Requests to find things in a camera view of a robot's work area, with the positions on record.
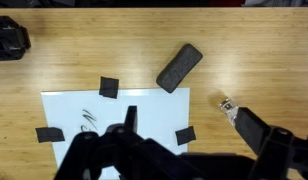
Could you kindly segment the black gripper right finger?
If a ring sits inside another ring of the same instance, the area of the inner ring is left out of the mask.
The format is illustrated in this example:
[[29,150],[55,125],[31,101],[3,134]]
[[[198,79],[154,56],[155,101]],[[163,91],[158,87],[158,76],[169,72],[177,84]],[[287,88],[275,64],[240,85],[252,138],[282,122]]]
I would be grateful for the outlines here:
[[266,124],[247,107],[227,98],[219,105],[231,125],[257,155],[249,180],[286,180],[295,169],[308,180],[308,136],[296,137],[291,131]]

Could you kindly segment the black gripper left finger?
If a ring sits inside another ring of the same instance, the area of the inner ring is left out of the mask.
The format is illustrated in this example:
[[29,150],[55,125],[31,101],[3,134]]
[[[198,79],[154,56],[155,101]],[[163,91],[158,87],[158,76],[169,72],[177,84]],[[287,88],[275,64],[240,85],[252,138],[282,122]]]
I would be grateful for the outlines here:
[[114,167],[124,180],[205,180],[187,161],[154,141],[137,134],[137,107],[129,106],[123,124],[110,125],[99,136],[77,134],[54,180],[98,180]]

